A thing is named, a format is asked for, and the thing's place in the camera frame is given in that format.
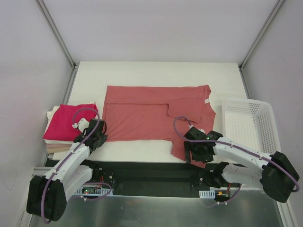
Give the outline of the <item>salmon pink t shirt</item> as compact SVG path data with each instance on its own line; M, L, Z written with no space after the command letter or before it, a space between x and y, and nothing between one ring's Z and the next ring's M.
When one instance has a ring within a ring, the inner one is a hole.
M166 140L171 154L185 160L183 140L189 123L205 133L213 130L216 113L208 85L198 87L108 86L102 118L108 141Z

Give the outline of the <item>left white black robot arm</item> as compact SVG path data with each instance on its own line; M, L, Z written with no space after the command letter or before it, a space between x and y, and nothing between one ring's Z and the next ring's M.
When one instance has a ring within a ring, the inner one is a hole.
M102 184L97 162L88 160L107 140L104 120L91 119L66 155L44 175L35 175L29 185L26 212L44 222L58 221L72 195L85 183Z

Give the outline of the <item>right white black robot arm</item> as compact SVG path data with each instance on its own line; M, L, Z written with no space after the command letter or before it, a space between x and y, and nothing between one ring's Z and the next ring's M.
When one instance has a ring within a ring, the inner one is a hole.
M203 182L215 188L227 183L239 183L261 189L277 202L287 202L293 192L299 191L299 175L287 156L256 151L234 143L222 134L210 131L205 134L191 127L185 134L186 160L211 162L221 156L235 163L220 162L216 168L203 176Z

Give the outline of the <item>magenta folded t shirt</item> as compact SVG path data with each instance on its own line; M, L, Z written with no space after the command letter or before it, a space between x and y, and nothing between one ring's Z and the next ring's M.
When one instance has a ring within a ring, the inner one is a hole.
M90 121L96 117L98 111L95 103L81 105L59 105L59 109L53 115L50 123L47 123L44 140L73 141L80 135L80 131L72 125L81 118Z

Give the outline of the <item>beige folded shirt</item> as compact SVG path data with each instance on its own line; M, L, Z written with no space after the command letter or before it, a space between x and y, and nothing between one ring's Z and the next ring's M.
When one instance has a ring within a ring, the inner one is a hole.
M45 140L46 151L48 154L66 152L69 151L72 145L72 141L61 141L61 140Z

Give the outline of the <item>cream folded shirt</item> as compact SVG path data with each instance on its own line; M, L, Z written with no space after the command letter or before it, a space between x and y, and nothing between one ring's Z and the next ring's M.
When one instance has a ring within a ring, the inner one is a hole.
M47 115L47 119L48 119L48 123L51 122L52 118L53 118L53 115L55 114L55 112L59 109L59 106L54 106L53 109L51 111L48 111L46 113Z

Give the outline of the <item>white plastic basket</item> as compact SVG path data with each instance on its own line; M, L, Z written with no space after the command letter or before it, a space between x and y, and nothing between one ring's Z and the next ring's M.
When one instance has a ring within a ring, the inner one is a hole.
M253 99L223 101L223 134L232 141L273 155L281 152L272 106Z

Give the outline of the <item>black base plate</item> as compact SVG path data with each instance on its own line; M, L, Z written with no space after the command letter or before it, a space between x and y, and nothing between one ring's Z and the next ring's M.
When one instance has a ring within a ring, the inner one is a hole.
M208 191L204 178L217 164L199 168L192 164L100 162L84 160L93 170L92 182L105 182L115 196L197 198Z

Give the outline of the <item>right aluminium frame post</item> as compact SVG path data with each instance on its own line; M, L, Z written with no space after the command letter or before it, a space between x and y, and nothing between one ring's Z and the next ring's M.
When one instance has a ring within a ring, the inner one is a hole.
M262 25L261 29L259 30L257 36L255 37L252 45L248 49L248 52L246 53L243 61L239 65L239 71L242 72L251 59L253 53L256 51L257 47L261 43L263 37L266 35L268 29L272 25L273 21L277 17L278 13L282 9L283 5L286 3L286 0L277 0L273 8L271 9L269 15L267 16L264 24Z

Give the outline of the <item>aluminium frame post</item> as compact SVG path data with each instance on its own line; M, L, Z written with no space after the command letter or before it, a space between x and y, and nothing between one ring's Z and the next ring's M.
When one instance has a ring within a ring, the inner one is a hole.
M262 25L261 29L259 30L257 36L255 37L252 45L248 49L248 52L246 53L243 61L239 65L239 71L242 72L251 59L253 53L256 51L257 47L261 43L263 37L266 35L268 29L272 25L273 21L277 17L278 13L282 9L283 5L286 3L286 0L277 0L273 8L271 9L269 15L267 16L264 24Z
M60 34L60 31L58 30L58 28L55 24L55 21L54 21L53 17L51 16L51 13L50 13L45 1L44 0L35 0L35 2L37 4L38 8L40 9L43 17L45 18L45 20L46 20L51 32L53 33L60 49L62 50L66 60L68 61L71 68L75 69L77 64L74 61L73 57L71 56L71 53L68 50L68 47L67 47L66 43L64 42L64 40Z

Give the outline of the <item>left aluminium frame post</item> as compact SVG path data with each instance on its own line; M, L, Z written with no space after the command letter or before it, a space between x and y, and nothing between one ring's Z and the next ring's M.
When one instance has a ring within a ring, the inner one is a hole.
M50 13L45 1L44 0L35 0L35 2L37 4L38 8L40 9L43 17L45 18L45 20L46 20L51 32L53 33L60 49L62 50L66 60L68 61L71 68L75 69L77 64L74 61L73 57L71 56L71 53L68 50L68 47L67 47L66 43L64 42L64 40L60 34L60 31L58 30L58 28L55 24L55 21L54 21L53 17L51 16L51 13Z

